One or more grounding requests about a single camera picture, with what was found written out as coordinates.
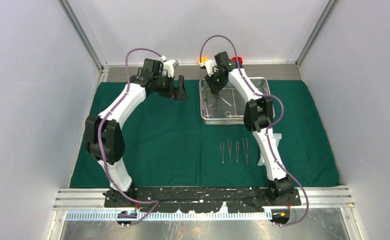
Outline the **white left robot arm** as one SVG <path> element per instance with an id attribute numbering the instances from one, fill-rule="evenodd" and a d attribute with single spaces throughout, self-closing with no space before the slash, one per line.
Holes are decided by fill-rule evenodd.
<path id="1" fill-rule="evenodd" d="M 185 101 L 184 76 L 175 79 L 175 59 L 145 59 L 136 75 L 129 78 L 118 97 L 98 115 L 85 121 L 86 151 L 103 167 L 117 201 L 124 207 L 135 203 L 136 194 L 130 190 L 133 183 L 123 160 L 125 142 L 122 127 L 131 113 L 150 94 Z"/>

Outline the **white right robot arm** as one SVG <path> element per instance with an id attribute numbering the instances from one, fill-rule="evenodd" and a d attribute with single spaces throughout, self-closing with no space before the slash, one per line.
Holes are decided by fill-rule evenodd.
<path id="1" fill-rule="evenodd" d="M 237 59 L 230 59 L 227 52 L 220 52 L 214 60 L 200 62 L 207 71 L 205 80 L 213 94 L 219 93 L 231 83 L 245 101 L 243 122 L 251 132 L 260 149 L 259 165 L 265 166 L 267 173 L 267 196 L 274 205 L 281 205 L 294 191 L 292 178 L 284 169 L 278 152 L 277 139 L 273 132 L 273 99 L 256 88 Z"/>

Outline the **steel needle holder clamp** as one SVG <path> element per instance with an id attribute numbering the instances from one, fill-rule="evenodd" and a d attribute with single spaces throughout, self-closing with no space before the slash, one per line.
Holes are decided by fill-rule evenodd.
<path id="1" fill-rule="evenodd" d="M 239 154 L 240 154 L 240 142 L 237 141 L 235 144 L 235 151 L 236 151 L 236 162 L 239 163 Z"/>

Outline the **metal mesh instrument tray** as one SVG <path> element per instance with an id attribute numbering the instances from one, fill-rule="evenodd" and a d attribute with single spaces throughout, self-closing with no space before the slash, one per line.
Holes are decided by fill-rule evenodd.
<path id="1" fill-rule="evenodd" d="M 199 81 L 200 115 L 207 125 L 243 125 L 245 101 L 232 84 L 228 83 L 219 94 L 212 94 L 206 80 Z M 228 106 L 218 97 L 223 97 L 233 106 Z M 226 118 L 225 112 L 232 112 L 235 117 Z"/>

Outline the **steel surgical forceps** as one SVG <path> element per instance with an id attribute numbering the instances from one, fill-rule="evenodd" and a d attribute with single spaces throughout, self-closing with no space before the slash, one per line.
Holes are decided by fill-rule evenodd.
<path id="1" fill-rule="evenodd" d="M 222 142 L 219 144 L 220 146 L 220 153 L 221 153 L 221 159 L 222 159 L 222 164 L 224 164 L 224 159 L 225 159 L 225 143 Z"/>

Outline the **white sterile packet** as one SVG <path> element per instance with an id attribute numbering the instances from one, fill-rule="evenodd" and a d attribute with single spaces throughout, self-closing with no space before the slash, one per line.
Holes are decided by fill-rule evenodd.
<path id="1" fill-rule="evenodd" d="M 278 146 L 279 146 L 279 143 L 282 139 L 282 134 L 281 133 L 274 133 L 273 139 L 274 139 L 273 153 L 275 155 L 275 158 L 278 159 L 278 158 L 280 158 Z"/>

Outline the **long steel probe rod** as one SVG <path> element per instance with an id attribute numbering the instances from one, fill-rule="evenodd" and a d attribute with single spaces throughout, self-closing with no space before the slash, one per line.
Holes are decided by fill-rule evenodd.
<path id="1" fill-rule="evenodd" d="M 219 96 L 218 97 L 219 99 L 221 99 L 225 104 L 227 104 L 228 106 L 233 106 L 233 104 L 231 104 L 230 102 L 228 102 L 226 99 L 224 99 L 223 97 Z"/>

